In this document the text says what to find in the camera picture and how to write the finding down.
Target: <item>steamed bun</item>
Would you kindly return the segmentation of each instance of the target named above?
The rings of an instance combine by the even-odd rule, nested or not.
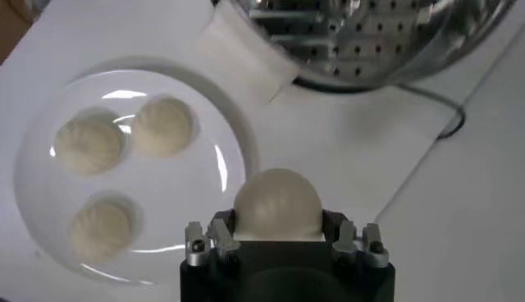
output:
[[[313,185],[296,172],[261,172],[235,197],[235,237],[240,240],[319,240],[321,236],[321,200]]]
[[[135,147],[156,158],[169,157],[184,149],[191,141],[191,132],[189,110],[174,98],[147,103],[131,125]]]
[[[57,159],[81,175],[93,175],[112,168],[123,149],[121,131],[95,118],[76,118],[57,133],[54,148]]]
[[[105,262],[131,242],[130,219],[118,206],[98,202],[80,210],[73,218],[69,242],[81,262]]]

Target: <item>metal screw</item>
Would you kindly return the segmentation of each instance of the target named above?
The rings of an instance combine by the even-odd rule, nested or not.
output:
[[[200,239],[194,241],[194,243],[191,245],[191,250],[194,251],[195,253],[203,252],[205,248],[206,248],[206,243],[204,242],[204,240],[200,240]]]
[[[385,247],[380,241],[373,241],[370,244],[370,251],[375,254],[381,254],[385,250]]]

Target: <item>black cable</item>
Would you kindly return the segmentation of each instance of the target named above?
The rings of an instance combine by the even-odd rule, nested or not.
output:
[[[322,92],[325,94],[357,94],[357,93],[362,93],[362,92],[373,90],[373,88],[366,88],[366,87],[344,87],[344,86],[339,87],[339,86],[318,84],[316,82],[312,82],[311,80],[304,79],[300,76],[298,76],[294,80],[294,85],[303,87],[305,89]]]
[[[448,139],[449,137],[455,135],[459,130],[461,130],[463,126],[465,126],[465,122],[467,121],[467,112],[465,111],[465,108],[462,105],[459,105],[456,102],[451,101],[450,99],[444,97],[443,95],[436,94],[429,90],[420,89],[420,88],[405,85],[405,84],[397,85],[397,87],[404,91],[408,91],[412,94],[418,94],[425,98],[429,98],[434,102],[441,103],[456,111],[456,116],[458,117],[457,124],[451,130],[445,130],[441,132],[439,136],[437,136],[436,140]]]

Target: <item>dough ball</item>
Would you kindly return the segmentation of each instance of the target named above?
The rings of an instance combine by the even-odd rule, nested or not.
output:
[[[131,134],[142,153],[169,157],[191,141],[191,117],[181,101],[163,98],[144,105],[133,119]]]
[[[319,240],[321,200],[313,185],[286,169],[259,173],[235,197],[239,240]]]
[[[95,118],[73,119],[57,133],[57,159],[81,175],[93,175],[112,168],[122,151],[121,131]]]
[[[70,225],[70,244],[83,263],[102,263],[131,242],[130,219],[118,206],[98,202],[80,210]]]

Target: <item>white plate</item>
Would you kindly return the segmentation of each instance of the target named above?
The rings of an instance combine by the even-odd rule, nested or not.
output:
[[[151,98],[185,102],[194,119],[193,140],[172,158],[149,158],[132,148],[130,121]],[[105,110],[126,133],[123,159],[110,171],[79,176],[55,158],[55,134],[77,114]],[[179,284],[185,227],[203,227],[233,207],[245,180],[233,130],[212,103],[185,83],[147,71],[111,71],[68,85],[27,131],[15,170],[16,202],[30,234],[57,262],[103,281],[132,285]],[[135,240],[108,263],[78,263],[67,241],[71,219],[86,202],[120,196],[133,211]]]

